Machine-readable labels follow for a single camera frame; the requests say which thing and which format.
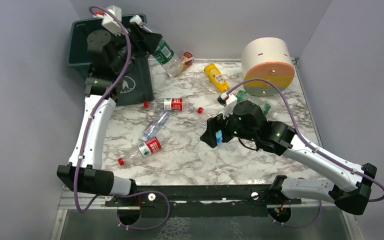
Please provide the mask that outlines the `clear bottle dark green label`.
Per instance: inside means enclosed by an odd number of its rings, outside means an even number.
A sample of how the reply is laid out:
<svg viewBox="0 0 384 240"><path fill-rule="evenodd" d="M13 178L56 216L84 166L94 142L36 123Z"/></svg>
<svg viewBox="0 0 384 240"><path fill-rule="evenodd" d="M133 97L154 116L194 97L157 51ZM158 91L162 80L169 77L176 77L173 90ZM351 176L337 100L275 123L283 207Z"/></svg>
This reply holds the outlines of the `clear bottle dark green label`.
<svg viewBox="0 0 384 240"><path fill-rule="evenodd" d="M142 29L154 33L138 14L131 17L129 22L130 24L136 23ZM159 42L157 49L152 56L163 67L167 74L172 77L178 76L183 70L183 64L181 63L179 56L175 54L174 50L164 38Z"/></svg>

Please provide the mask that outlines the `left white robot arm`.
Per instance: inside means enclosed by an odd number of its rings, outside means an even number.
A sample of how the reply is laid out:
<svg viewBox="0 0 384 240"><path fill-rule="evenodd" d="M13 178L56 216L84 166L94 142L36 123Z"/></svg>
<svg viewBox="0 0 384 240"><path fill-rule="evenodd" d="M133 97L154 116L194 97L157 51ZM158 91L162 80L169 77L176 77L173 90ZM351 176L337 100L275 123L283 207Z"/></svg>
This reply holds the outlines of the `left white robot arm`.
<svg viewBox="0 0 384 240"><path fill-rule="evenodd" d="M155 52L163 36L132 23L124 36L107 29L86 38L90 67L85 81L84 115L75 148L57 177L73 192L102 196L129 195L133 180L102 169L104 140L122 86L122 76L135 58Z"/></svg>

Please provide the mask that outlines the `clear bottle blue label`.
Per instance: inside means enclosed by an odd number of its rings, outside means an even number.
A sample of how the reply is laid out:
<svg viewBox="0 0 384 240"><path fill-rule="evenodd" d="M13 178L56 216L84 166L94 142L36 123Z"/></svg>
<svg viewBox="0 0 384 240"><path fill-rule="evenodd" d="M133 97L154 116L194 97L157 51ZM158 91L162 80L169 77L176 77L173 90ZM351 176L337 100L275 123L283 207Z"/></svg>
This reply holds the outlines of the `clear bottle blue label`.
<svg viewBox="0 0 384 240"><path fill-rule="evenodd" d="M234 138L235 138L234 135L231 135L228 132L227 132L227 134L225 134L222 130L219 130L215 133L215 139L216 139L217 146L227 144Z"/></svg>

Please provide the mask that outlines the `green tinted plastic bottle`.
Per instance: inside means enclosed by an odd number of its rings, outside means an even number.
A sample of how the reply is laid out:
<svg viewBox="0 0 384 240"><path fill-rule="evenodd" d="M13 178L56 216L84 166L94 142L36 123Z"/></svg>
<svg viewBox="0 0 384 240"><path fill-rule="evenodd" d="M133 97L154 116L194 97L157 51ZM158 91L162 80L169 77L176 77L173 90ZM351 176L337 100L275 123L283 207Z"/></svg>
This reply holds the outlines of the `green tinted plastic bottle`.
<svg viewBox="0 0 384 240"><path fill-rule="evenodd" d="M243 90L239 90L236 94L237 102L250 101L258 105L267 119L275 119L279 113L272 109L271 105L264 102L260 98L250 95Z"/></svg>

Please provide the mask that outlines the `clear bottle red white label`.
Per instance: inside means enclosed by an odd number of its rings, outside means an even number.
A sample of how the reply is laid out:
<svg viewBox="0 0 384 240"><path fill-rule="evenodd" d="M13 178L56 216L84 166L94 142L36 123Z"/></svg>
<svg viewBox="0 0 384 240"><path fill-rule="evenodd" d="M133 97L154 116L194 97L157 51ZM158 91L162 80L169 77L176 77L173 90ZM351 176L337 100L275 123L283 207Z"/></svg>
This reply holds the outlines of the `clear bottle red white label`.
<svg viewBox="0 0 384 240"><path fill-rule="evenodd" d="M219 114L219 112L220 111L218 109L214 109L214 108L199 107L197 110L197 113L199 114L200 118L203 119L204 121L206 121L209 118L216 117Z"/></svg>

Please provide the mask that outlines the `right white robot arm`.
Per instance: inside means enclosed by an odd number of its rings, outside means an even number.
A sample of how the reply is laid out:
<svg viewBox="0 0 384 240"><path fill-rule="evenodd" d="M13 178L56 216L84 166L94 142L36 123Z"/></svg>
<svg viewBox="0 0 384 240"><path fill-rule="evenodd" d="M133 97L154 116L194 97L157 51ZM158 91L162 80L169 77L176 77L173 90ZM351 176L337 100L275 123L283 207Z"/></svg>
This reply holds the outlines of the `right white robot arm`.
<svg viewBox="0 0 384 240"><path fill-rule="evenodd" d="M372 191L369 179L377 172L374 165L353 163L300 139L295 128L267 120L261 108L248 100L236 104L227 117L220 113L208 118L205 126L200 140L211 148L233 138L245 139L253 141L256 150L297 161L323 176L321 180L277 176L270 190L280 199L322 200L353 215L364 213Z"/></svg>

